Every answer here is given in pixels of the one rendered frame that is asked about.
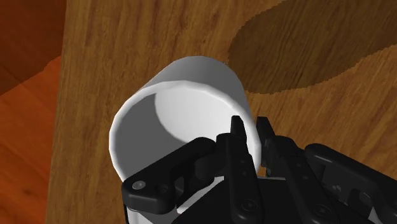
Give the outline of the white cup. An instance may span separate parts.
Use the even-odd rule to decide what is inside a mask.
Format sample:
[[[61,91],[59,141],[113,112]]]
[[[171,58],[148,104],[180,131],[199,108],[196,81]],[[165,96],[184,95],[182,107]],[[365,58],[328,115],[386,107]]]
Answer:
[[[204,56],[184,57],[161,70],[116,113],[109,131],[109,152],[122,183],[198,137],[216,140],[230,132],[239,116],[247,149],[257,171],[261,142],[237,75],[224,63]],[[124,210],[125,224],[171,224],[209,190],[219,176],[167,214]]]

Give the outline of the wooden table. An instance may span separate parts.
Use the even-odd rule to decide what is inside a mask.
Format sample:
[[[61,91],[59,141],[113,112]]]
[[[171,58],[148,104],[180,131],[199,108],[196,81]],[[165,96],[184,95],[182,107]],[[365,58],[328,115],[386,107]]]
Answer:
[[[67,0],[46,224],[124,224],[112,119],[188,55],[230,64],[277,134],[397,179],[397,0]]]

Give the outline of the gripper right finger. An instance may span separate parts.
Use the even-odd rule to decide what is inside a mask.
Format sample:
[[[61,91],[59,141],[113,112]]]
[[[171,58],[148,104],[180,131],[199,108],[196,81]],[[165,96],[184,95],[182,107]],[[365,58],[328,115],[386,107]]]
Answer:
[[[299,148],[259,116],[267,224],[397,224],[397,180],[319,143]]]

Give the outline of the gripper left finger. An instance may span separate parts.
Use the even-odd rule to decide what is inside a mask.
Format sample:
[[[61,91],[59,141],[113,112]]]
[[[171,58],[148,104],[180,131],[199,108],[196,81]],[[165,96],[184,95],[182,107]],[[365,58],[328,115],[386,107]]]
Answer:
[[[223,181],[171,224],[263,224],[258,178],[237,115],[229,133],[198,137],[123,181],[124,210],[170,213],[219,176]]]

